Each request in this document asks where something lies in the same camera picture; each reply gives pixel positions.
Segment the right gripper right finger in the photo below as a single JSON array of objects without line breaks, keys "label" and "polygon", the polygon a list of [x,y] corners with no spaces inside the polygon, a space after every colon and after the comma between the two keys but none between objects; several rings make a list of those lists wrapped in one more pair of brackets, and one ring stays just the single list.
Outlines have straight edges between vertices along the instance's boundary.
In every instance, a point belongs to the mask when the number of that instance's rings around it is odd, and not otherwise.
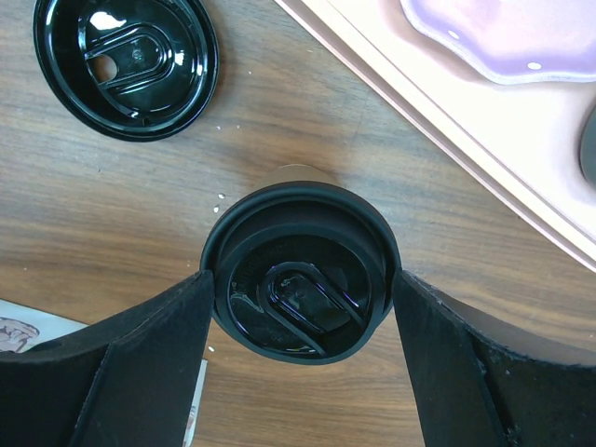
[{"label": "right gripper right finger", "polygon": [[425,445],[594,445],[593,351],[506,323],[407,271],[393,302]]}]

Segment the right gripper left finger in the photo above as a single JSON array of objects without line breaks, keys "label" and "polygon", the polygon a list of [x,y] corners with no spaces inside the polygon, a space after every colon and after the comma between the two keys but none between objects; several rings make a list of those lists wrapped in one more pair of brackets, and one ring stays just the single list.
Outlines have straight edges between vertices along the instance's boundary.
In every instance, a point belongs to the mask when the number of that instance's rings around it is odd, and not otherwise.
[{"label": "right gripper left finger", "polygon": [[181,446],[214,300],[211,271],[23,353],[1,355],[4,446]]}]

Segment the paper bag orange handles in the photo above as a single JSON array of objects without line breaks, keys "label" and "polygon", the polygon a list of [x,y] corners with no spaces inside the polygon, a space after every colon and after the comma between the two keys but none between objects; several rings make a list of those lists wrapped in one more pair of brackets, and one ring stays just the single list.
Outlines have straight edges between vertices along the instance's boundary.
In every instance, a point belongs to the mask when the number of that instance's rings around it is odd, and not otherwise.
[{"label": "paper bag orange handles", "polygon": [[[36,345],[87,327],[87,324],[10,301],[1,300],[1,351],[23,353]],[[191,446],[196,432],[208,361],[201,362],[183,446]]]}]

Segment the brown paper cup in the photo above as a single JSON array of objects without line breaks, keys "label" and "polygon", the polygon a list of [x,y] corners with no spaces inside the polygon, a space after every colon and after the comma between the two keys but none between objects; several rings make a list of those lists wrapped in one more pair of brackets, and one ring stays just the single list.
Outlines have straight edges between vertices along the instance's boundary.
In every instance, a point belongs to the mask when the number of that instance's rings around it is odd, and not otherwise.
[{"label": "brown paper cup", "polygon": [[335,177],[323,170],[304,164],[289,164],[267,173],[254,185],[253,190],[256,191],[267,186],[289,182],[319,182],[340,185]]}]

